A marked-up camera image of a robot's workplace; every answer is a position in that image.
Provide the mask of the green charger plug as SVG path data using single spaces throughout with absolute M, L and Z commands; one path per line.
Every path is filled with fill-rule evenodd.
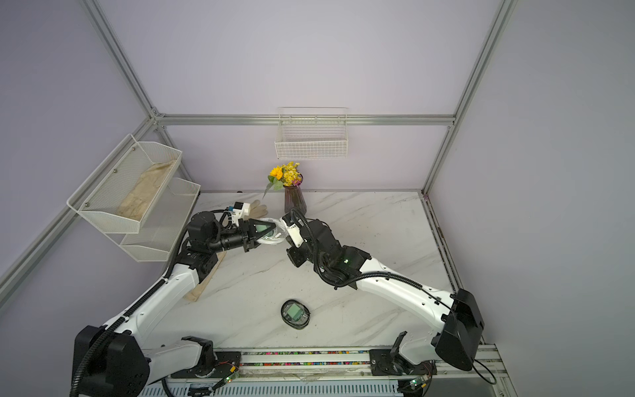
M 304 309 L 298 304 L 291 304 L 287 308 L 287 315 L 292 321 L 298 322 L 304 316 Z

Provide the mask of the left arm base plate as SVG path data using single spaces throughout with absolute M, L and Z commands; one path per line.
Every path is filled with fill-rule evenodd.
M 241 352 L 216 351 L 212 364 L 199 364 L 194 368 L 175 372 L 172 379 L 220 379 L 237 373 L 241 365 Z

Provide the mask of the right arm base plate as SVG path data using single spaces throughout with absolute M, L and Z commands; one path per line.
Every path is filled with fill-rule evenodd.
M 399 353 L 391 354 L 390 349 L 371 349 L 370 371 L 373 376 L 436 375 L 438 369 L 434 361 L 412 364 Z

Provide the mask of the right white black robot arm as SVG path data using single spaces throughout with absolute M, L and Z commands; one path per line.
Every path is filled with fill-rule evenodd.
M 350 287 L 375 294 L 422 319 L 430 331 L 404 345 L 395 341 L 394 359 L 415 366 L 434 357 L 464 372 L 482 367 L 477 357 L 485 322 L 473 294 L 448 292 L 418 283 L 384 265 L 370 253 L 342 245 L 331 228 L 293 209 L 282 218 L 288 233 L 289 259 L 300 267 L 310 262 L 319 278 L 333 289 Z

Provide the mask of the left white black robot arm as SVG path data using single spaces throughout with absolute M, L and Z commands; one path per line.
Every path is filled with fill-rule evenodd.
M 104 325 L 87 326 L 77 335 L 70 395 L 137 396 L 157 381 L 165 385 L 178 372 L 203 378 L 216 372 L 221 364 L 208 339 L 177 337 L 155 348 L 147 342 L 168 312 L 212 273 L 219 253 L 286 239 L 284 223 L 247 213 L 245 203 L 235 203 L 190 218 L 161 278 Z

